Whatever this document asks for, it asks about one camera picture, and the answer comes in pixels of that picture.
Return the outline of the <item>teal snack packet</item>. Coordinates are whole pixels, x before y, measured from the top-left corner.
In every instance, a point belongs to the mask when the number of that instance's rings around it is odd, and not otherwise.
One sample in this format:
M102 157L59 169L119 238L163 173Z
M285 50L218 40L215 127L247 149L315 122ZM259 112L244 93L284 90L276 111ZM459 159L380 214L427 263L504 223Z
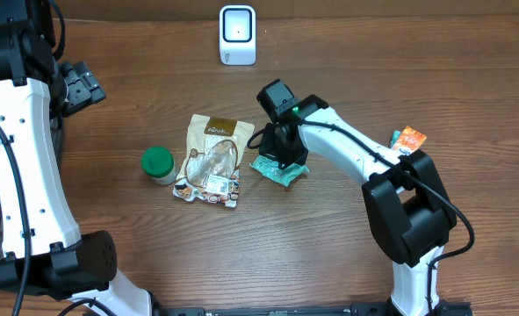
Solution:
M307 166L301 166L296 163L293 163L286 169L280 169L276 161L261 155L256 157L250 164L250 167L272 182L281 184L284 187L288 187L293 180L309 172Z

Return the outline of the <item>beige brown snack pouch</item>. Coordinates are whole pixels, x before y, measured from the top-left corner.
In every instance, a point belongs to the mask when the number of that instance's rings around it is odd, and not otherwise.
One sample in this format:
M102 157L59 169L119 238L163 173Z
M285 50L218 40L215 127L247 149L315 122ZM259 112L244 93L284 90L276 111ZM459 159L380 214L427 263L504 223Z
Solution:
M194 114L174 196L235 208L241 193L241 161L254 130L247 122Z

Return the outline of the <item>green lid white jar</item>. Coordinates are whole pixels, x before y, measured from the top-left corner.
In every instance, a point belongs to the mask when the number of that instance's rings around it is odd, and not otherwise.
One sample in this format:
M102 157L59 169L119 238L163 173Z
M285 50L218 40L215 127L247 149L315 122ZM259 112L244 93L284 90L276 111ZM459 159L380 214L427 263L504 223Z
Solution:
M156 183L170 185L177 179L176 161L165 147L147 149L141 157L141 167Z

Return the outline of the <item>teal tissue pack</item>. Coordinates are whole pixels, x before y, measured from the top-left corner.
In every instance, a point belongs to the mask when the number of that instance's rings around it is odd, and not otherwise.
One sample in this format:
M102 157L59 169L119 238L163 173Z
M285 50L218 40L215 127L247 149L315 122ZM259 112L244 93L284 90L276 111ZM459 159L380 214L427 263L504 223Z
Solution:
M399 130L393 131L393 134L392 134L392 136L390 138L390 142L389 142L389 148L393 147L393 145L395 144L397 139L400 137L400 135L401 135L401 131L399 131Z

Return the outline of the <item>orange snack packet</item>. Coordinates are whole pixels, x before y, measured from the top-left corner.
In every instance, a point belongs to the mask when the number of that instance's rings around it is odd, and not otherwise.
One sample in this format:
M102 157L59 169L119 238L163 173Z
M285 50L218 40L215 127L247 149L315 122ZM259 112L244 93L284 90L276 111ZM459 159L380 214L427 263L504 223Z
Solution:
M401 135L393 145L392 150L404 155L410 155L418 150L426 139L427 136L425 134L415 130L411 126L406 126L401 131Z

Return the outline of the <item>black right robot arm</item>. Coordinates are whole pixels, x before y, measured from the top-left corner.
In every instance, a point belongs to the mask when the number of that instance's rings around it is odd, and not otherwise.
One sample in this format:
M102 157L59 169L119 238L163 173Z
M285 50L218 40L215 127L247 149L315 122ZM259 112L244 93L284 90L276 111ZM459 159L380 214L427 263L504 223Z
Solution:
M475 242L467 217L450 201L432 159L420 149L402 154L378 144L344 121L329 104L294 96L277 79L256 99L270 118L248 147L281 170L302 165L310 153L357 181L373 239L393 263L393 290L385 302L354 303L349 315L470 315L468 303L436 292L440 261Z

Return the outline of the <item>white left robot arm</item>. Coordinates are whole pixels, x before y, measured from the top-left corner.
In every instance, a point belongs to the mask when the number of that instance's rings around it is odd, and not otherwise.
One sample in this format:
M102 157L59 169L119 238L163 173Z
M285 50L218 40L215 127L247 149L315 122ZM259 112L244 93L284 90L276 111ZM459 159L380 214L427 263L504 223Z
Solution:
M151 316L150 292L117 266L106 231L81 233L65 198L53 133L105 98L83 62L62 60L65 21L53 1L0 1L0 291L66 300L98 315Z

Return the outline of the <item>white barcode scanner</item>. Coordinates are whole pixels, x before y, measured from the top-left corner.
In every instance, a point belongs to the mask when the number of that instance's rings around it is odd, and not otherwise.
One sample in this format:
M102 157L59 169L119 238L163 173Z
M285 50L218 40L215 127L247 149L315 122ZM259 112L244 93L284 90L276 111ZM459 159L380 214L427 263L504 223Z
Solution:
M220 61L228 66L256 63L256 12L244 4L225 5L219 13Z

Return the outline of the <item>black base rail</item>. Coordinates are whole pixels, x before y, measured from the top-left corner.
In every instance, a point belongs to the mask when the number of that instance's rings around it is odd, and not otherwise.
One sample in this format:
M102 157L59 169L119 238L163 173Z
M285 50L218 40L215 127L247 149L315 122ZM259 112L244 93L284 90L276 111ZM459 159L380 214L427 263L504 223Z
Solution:
M169 308L160 311L167 316L387 316L400 315L391 303L356 303L350 306L310 306L271 309Z

